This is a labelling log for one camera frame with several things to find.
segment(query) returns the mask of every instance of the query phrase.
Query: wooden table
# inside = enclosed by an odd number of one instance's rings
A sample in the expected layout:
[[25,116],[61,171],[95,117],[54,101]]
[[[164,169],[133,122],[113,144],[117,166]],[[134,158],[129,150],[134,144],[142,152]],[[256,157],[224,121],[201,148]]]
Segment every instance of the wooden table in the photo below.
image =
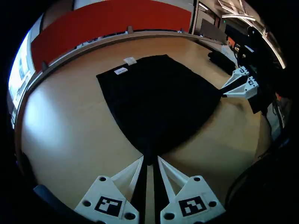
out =
[[[221,88],[230,76],[209,52],[183,38],[149,38],[97,49],[59,68],[32,92],[23,117],[22,150],[38,182],[74,209],[98,175],[113,176],[141,156],[113,119],[97,74],[127,57],[168,54]],[[223,202],[254,160],[260,120],[247,100],[222,98],[201,130],[163,158],[188,176],[202,175]]]

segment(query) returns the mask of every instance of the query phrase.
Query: mounting hole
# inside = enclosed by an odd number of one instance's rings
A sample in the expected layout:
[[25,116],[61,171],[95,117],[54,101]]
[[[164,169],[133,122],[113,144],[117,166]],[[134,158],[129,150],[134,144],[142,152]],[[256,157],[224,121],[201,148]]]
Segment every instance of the mounting hole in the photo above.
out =
[[212,201],[212,202],[209,203],[210,207],[215,207],[216,205],[217,205],[217,202],[215,202],[215,201]]
[[85,207],[89,207],[89,206],[91,206],[91,203],[90,203],[89,201],[87,201],[87,200],[84,200],[84,201],[82,202],[82,204],[83,204]]
[[164,219],[166,220],[172,220],[175,218],[175,215],[173,213],[165,213]]
[[100,177],[100,181],[105,181],[106,177]]
[[125,217],[125,219],[127,219],[127,220],[133,220],[133,219],[135,219],[135,215],[133,214],[133,213],[131,213],[131,212],[127,212],[125,215],[124,215],[124,217]]

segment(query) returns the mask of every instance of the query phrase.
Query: black fabric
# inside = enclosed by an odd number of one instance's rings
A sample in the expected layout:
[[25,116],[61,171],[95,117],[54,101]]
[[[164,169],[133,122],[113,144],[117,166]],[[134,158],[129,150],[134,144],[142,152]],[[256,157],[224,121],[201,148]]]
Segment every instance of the black fabric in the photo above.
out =
[[139,223],[145,222],[145,202],[147,197],[147,165],[141,165],[139,177],[130,201],[131,205],[139,212]]
[[222,68],[227,74],[232,75],[235,70],[235,63],[219,51],[212,51],[208,53],[210,61]]
[[160,213],[169,204],[169,199],[159,168],[158,157],[153,160],[152,168],[154,173],[155,224],[160,224]]
[[[128,71],[117,75],[119,68]],[[212,84],[167,55],[141,58],[97,78],[119,128],[148,165],[195,134],[221,98]]]

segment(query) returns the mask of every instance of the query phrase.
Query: white tag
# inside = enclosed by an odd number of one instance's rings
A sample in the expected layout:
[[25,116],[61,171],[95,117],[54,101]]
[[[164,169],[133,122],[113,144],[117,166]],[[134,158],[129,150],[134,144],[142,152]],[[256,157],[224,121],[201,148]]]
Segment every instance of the white tag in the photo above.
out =
[[133,57],[128,57],[124,59],[124,62],[127,63],[128,65],[136,64],[137,61]]
[[115,72],[115,74],[119,75],[119,74],[124,73],[126,71],[128,71],[126,68],[120,68],[120,69],[115,70],[114,72]]

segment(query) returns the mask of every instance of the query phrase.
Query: orange wall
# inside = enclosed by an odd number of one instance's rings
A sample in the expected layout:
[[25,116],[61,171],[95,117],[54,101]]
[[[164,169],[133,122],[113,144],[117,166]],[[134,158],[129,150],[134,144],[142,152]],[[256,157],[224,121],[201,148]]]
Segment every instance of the orange wall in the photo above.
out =
[[151,0],[109,0],[69,12],[31,43],[36,72],[75,46],[96,37],[137,29],[189,30],[191,12]]

